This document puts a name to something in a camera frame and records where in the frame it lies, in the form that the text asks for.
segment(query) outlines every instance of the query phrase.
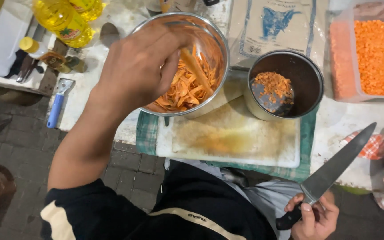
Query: hand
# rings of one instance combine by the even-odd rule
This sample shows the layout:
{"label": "hand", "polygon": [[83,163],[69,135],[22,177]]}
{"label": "hand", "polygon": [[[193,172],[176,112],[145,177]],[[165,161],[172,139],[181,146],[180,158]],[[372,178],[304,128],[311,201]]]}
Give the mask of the hand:
{"label": "hand", "polygon": [[[284,210],[292,211],[304,197],[304,194],[297,194],[288,202]],[[334,204],[334,195],[330,190],[326,191],[312,207],[308,203],[303,203],[301,210],[302,220],[291,228],[293,239],[324,240],[336,230],[339,208]]]}
{"label": "hand", "polygon": [[90,98],[111,111],[133,111],[155,101],[170,88],[179,48],[186,45],[186,36],[163,25],[144,27],[113,43]]}

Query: yellow cap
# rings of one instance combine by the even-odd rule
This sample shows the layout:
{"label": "yellow cap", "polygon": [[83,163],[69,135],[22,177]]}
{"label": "yellow cap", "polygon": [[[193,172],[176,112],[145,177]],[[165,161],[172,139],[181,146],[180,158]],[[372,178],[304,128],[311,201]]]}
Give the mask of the yellow cap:
{"label": "yellow cap", "polygon": [[38,50],[39,43],[30,37],[24,37],[22,40],[20,40],[19,47],[25,52],[33,53]]}

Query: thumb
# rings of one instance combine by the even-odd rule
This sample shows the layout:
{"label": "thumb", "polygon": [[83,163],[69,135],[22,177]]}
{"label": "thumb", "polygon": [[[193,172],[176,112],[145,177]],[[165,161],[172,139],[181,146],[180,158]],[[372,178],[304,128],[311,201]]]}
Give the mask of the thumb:
{"label": "thumb", "polygon": [[161,81],[158,87],[158,93],[160,93],[160,95],[166,93],[170,88],[170,84],[177,72],[179,59],[180,51],[176,50],[167,58],[164,66],[161,68]]}
{"label": "thumb", "polygon": [[305,236],[310,237],[315,233],[315,215],[312,207],[308,203],[301,205],[302,220],[303,220],[303,233]]}

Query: person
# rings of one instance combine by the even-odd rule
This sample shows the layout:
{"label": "person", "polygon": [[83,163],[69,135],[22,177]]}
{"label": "person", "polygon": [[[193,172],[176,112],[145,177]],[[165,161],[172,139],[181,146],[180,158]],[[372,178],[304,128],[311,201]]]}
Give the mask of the person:
{"label": "person", "polygon": [[338,208],[327,192],[302,220],[277,231],[275,218],[303,200],[297,183],[241,188],[217,167],[166,160],[168,169],[151,213],[104,186],[116,129],[138,107],[164,94],[188,39],[165,26],[137,31],[110,46],[99,82],[61,142],[50,168],[41,236],[52,240],[229,239],[322,240],[336,228]]}

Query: white cutting board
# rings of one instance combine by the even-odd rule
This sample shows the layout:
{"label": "white cutting board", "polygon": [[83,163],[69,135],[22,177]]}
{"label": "white cutting board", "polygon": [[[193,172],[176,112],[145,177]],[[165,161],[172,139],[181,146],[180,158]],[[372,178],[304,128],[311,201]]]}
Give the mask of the white cutting board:
{"label": "white cutting board", "polygon": [[194,119],[170,117],[168,127],[160,117],[156,154],[295,168],[300,163],[300,120],[257,119],[240,96]]}

